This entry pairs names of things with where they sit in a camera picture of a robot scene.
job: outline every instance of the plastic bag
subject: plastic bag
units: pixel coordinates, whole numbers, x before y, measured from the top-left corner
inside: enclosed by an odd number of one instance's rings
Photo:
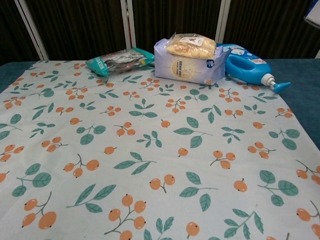
[[[216,42],[196,33],[174,34],[165,49],[170,54],[188,58],[213,59]]]
[[[133,47],[90,59],[85,64],[95,73],[106,77],[113,72],[125,72],[142,67],[154,60],[153,54]]]

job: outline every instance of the teal fabric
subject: teal fabric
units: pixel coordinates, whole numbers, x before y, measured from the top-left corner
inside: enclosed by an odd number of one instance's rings
[[[320,59],[267,59],[277,83],[292,82],[280,96],[320,149]],[[35,62],[0,66],[0,93]]]
[[[9,62],[0,66],[0,93],[29,69],[35,61]]]

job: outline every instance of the white cap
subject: white cap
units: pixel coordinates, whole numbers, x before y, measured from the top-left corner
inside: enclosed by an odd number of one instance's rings
[[[271,75],[270,73],[266,73],[262,78],[261,78],[261,83],[265,86],[270,86],[273,87],[275,83],[275,77]]]

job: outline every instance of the floral tablecloth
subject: floral tablecloth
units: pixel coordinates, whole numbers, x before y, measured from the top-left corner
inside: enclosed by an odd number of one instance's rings
[[[320,153],[279,95],[40,61],[0,94],[1,240],[316,240]]]

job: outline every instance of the dark curtain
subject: dark curtain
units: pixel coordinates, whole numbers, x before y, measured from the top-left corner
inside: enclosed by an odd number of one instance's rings
[[[119,0],[26,0],[50,60],[126,49]]]
[[[304,21],[312,0],[232,0],[224,43],[264,59],[314,58],[320,29]]]
[[[13,0],[1,0],[0,2],[0,34],[0,66],[9,62],[39,60]]]
[[[136,46],[154,45],[177,34],[215,39],[221,0],[132,0]]]

